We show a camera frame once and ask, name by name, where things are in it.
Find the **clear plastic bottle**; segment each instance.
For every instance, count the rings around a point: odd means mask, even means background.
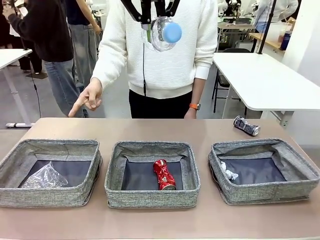
[[[182,36],[179,24],[171,17],[161,16],[152,21],[148,30],[142,29],[144,44],[152,50],[163,52],[172,49]]]

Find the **hand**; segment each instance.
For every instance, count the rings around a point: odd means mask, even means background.
[[[98,78],[94,77],[91,79],[89,85],[80,93],[79,98],[73,104],[71,111],[69,112],[69,118],[73,118],[76,112],[85,105],[91,111],[96,110],[100,105],[102,100],[99,99],[102,94],[102,85]]]
[[[2,11],[2,14],[3,16],[5,17],[5,19],[8,20],[8,17],[11,15],[11,14],[16,14],[15,10],[9,6],[9,5],[4,5],[3,6],[3,11]]]
[[[197,110],[190,107],[189,110],[184,115],[184,119],[197,119]]]
[[[98,24],[93,26],[93,30],[95,31],[96,34],[100,34],[101,33],[101,28],[99,27]]]

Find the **person in white sweater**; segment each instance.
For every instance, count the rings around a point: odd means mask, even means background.
[[[141,12],[141,1],[132,3]],[[132,118],[195,119],[217,47],[217,0],[180,1],[173,20],[181,26],[182,37],[174,48],[163,52],[144,46],[141,24],[132,19],[120,0],[109,4],[91,82],[69,117],[82,105],[93,111],[99,107],[103,90],[126,67]],[[156,17],[153,4],[151,16]]]
[[[259,7],[254,21],[255,29],[264,33],[269,19],[271,7],[274,0],[260,0]],[[298,0],[277,0],[271,22],[277,23],[295,13],[299,6]]]

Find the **crushed black can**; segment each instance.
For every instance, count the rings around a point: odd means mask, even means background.
[[[257,136],[261,129],[258,125],[249,124],[248,121],[242,116],[237,116],[234,119],[233,125],[237,129],[244,131],[246,134],[249,134],[250,136]]]

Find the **black jacket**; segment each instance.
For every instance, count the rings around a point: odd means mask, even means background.
[[[22,39],[34,42],[35,51],[47,62],[66,62],[73,58],[72,41],[61,0],[28,0],[28,14],[8,19]]]

